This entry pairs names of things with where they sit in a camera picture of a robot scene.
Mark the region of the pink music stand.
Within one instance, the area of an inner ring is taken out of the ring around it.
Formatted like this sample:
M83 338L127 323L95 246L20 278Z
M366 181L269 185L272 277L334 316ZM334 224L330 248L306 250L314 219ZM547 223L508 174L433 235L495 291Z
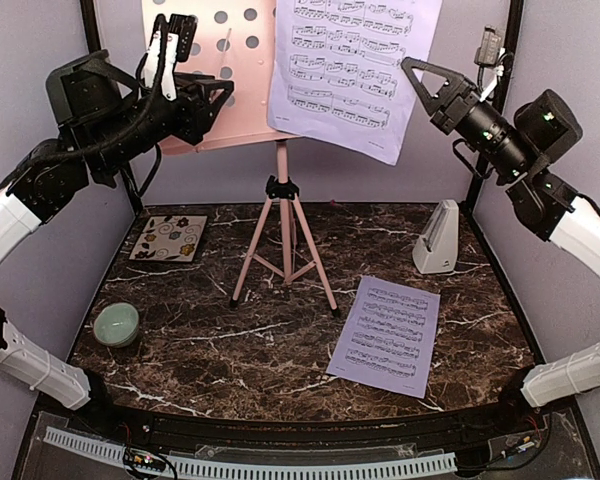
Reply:
M193 15L198 28L190 53L178 66L182 73L214 74L234 84L233 93L216 116L212 130L199 145L190 147L175 138L166 140L167 155L235 154L226 179L248 168L276 167L265 186L265 200L246 252L230 305L236 307L252 262L258 262L290 285L316 271L333 315L340 310L303 211L300 192L288 171L289 135L267 124L269 90L274 69L275 25L273 1L145 1L146 28L158 14ZM272 205L280 211L282 264L275 266L256 252Z

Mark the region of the white metronome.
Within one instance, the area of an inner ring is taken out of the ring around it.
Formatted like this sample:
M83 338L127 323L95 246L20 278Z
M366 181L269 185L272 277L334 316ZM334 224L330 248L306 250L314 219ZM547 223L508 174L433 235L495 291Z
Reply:
M429 217L412 252L421 274L442 274L454 270L458 258L459 207L454 200L441 201Z

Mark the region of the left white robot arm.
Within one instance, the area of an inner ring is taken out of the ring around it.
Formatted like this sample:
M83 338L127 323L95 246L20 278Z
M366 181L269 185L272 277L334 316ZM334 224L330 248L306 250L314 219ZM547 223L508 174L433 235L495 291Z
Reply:
M0 75L0 181L56 124L41 73ZM0 307L28 338L66 358L132 220L123 189L91 185L0 266Z

